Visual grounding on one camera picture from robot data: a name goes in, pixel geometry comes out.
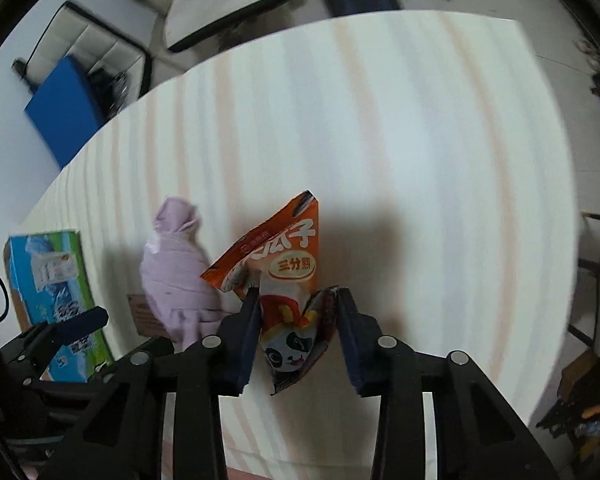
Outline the open cardboard box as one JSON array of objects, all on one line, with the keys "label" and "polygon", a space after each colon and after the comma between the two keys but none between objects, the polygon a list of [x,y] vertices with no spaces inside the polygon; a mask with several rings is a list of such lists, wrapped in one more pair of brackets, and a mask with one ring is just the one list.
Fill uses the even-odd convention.
[{"label": "open cardboard box", "polygon": [[[6,242],[4,256],[12,296],[22,307],[22,325],[66,322],[95,307],[78,232],[15,235]],[[111,362],[98,328],[62,344],[47,371],[58,382],[87,382]]]}]

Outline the orange snack bag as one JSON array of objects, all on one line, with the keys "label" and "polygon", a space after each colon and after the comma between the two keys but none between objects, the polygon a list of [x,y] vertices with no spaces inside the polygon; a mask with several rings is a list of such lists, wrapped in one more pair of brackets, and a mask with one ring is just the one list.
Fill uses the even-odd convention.
[{"label": "orange snack bag", "polygon": [[296,384],[327,350],[336,330],[335,287],[318,287],[320,206],[303,192],[241,237],[201,274],[244,299],[258,291],[259,341],[276,393]]}]

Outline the purple cloth bundle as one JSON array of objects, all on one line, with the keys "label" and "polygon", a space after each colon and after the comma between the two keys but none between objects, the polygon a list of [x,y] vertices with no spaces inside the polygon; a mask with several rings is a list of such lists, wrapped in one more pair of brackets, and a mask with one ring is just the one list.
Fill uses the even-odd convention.
[{"label": "purple cloth bundle", "polygon": [[140,262],[148,307],[178,351],[216,334],[224,318],[235,312],[202,278],[210,260],[197,240],[200,227],[196,206],[184,198],[167,198],[155,214]]}]

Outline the blue mat board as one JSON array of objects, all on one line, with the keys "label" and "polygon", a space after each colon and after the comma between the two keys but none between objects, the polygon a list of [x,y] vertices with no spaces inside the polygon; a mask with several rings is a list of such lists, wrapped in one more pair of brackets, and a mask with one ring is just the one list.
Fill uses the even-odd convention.
[{"label": "blue mat board", "polygon": [[60,168],[67,166],[105,123],[84,70],[72,56],[59,61],[24,112]]}]

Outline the striped cat tablecloth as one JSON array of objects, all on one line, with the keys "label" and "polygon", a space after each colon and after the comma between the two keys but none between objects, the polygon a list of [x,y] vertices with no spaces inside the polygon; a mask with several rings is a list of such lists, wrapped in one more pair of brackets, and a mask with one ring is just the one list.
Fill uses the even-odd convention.
[{"label": "striped cat tablecloth", "polygon": [[516,21],[379,12],[247,42],[102,127],[20,230],[79,232],[124,356],[164,200],[198,208],[216,259],[306,191],[320,283],[416,351],[468,353],[529,419],[567,324],[578,206],[562,115]]}]

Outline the white quilted chair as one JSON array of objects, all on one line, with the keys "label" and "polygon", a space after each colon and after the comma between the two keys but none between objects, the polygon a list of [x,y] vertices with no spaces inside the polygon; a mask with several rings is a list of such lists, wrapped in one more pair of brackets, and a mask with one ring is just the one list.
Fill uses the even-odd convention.
[{"label": "white quilted chair", "polygon": [[29,57],[12,62],[12,70],[35,92],[63,58],[81,67],[107,119],[150,89],[152,57],[146,48],[71,0],[55,12]]}]

